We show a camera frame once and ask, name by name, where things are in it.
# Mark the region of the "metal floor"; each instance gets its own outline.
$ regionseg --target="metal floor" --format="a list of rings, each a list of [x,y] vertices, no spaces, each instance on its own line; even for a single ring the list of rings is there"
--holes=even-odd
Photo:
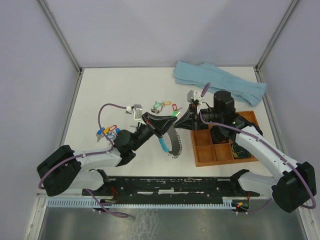
[[[265,201],[251,200],[252,209]],[[262,212],[235,215],[219,209],[119,208],[130,218],[90,208],[47,207],[38,240],[306,240],[297,211],[274,202]]]

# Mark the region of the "red key tag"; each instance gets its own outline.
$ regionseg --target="red key tag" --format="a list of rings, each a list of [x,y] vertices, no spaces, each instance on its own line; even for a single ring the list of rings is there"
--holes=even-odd
[[[110,128],[109,128],[109,131],[113,131],[117,128],[117,125],[112,125]]]

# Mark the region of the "grey wall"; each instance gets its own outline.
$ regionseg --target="grey wall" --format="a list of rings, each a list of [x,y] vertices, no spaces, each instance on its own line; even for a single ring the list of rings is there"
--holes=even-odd
[[[47,0],[82,67],[255,65],[291,0]]]
[[[302,0],[263,68],[284,144],[316,171],[320,187],[320,1]],[[320,194],[315,210],[320,220]]]
[[[19,240],[77,73],[35,0],[2,1],[0,32],[0,238]]]

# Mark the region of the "wooden tray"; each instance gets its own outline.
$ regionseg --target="wooden tray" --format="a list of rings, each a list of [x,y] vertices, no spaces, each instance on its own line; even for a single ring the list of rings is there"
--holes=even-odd
[[[240,111],[238,114],[258,125],[254,111]],[[209,125],[209,129],[206,130],[191,131],[193,153],[197,167],[258,161],[253,155],[250,158],[235,159],[231,150],[231,144],[233,143],[231,140],[229,140],[229,143],[213,144],[210,134],[212,126]]]

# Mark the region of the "light blue towel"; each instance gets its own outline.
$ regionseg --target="light blue towel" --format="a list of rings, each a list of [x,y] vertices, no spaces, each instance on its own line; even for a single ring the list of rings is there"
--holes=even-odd
[[[235,100],[250,106],[256,106],[261,101],[267,88],[266,83],[246,81],[207,62],[194,66],[179,61],[173,76],[177,84],[195,85],[201,89],[210,83],[210,93],[226,90]]]

